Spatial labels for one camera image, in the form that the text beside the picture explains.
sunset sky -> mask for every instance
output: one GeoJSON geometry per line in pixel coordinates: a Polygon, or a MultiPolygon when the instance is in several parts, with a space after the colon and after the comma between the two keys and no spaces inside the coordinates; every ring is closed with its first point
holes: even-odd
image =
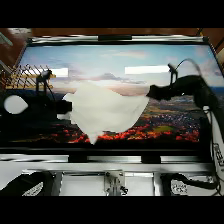
{"type": "MultiPolygon", "coordinates": [[[[179,64],[191,58],[199,64],[210,86],[223,86],[224,79],[209,48],[205,45],[79,45],[27,48],[21,65],[48,65],[49,68],[68,68],[69,78],[56,78],[51,82],[57,88],[76,88],[79,81],[90,80],[100,85],[150,86],[168,85],[170,74],[125,74],[125,67],[179,64]]],[[[186,62],[179,76],[197,74],[186,62]]]]}

screen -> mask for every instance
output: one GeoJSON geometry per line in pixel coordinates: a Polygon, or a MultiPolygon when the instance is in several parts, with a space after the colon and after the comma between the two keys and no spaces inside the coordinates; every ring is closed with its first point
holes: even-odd
{"type": "MultiPolygon", "coordinates": [[[[67,45],[28,47],[20,65],[36,65],[50,69],[67,69],[67,74],[50,79],[52,92],[62,99],[66,93],[75,93],[82,81],[109,88],[124,96],[146,95],[150,85],[169,85],[167,64],[177,66],[186,58],[193,59],[201,68],[203,77],[224,105],[224,79],[214,55],[207,45],[67,45]]],[[[198,75],[190,62],[178,68],[179,77],[198,75]]],[[[32,90],[23,90],[27,95],[32,90]]],[[[203,141],[207,128],[206,116],[194,105],[191,96],[174,97],[170,101],[149,100],[136,124],[123,133],[105,132],[96,145],[128,143],[135,147],[150,147],[161,143],[188,147],[203,141]]],[[[65,120],[49,119],[29,126],[10,129],[10,135],[1,141],[82,143],[90,146],[88,136],[65,120]]]]}

display screen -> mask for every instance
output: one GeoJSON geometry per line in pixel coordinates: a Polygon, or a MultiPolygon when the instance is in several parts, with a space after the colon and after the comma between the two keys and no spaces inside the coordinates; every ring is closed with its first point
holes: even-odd
{"type": "MultiPolygon", "coordinates": [[[[183,59],[193,59],[201,68],[203,77],[224,105],[224,79],[217,61],[207,45],[67,45],[28,47],[20,65],[67,68],[66,73],[50,79],[56,100],[66,93],[75,93],[82,81],[103,86],[123,96],[146,95],[150,85],[170,83],[168,63],[177,66],[183,59]]],[[[190,62],[179,68],[179,77],[198,75],[190,62]]],[[[34,90],[19,90],[29,96],[34,90]]],[[[29,143],[79,143],[91,147],[88,136],[66,120],[46,119],[23,123],[1,132],[1,140],[29,143]]],[[[149,100],[136,124],[123,133],[105,132],[96,146],[111,144],[117,147],[192,147],[203,141],[206,116],[197,108],[191,96],[174,97],[170,101],[149,100]]]]}

white towel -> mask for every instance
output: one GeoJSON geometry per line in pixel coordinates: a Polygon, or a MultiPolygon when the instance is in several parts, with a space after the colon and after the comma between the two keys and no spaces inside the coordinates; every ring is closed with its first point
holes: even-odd
{"type": "Polygon", "coordinates": [[[72,102],[72,111],[58,115],[58,119],[77,124],[92,144],[104,131],[119,133],[131,128],[149,101],[146,96],[121,96],[89,82],[83,82],[74,94],[68,93],[63,99],[72,102]]]}

white circular object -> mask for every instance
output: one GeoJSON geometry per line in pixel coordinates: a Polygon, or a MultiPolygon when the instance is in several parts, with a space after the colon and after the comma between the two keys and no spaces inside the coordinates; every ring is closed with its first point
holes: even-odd
{"type": "Polygon", "coordinates": [[[12,95],[6,98],[4,107],[10,114],[20,114],[28,107],[28,104],[23,98],[12,95]]]}

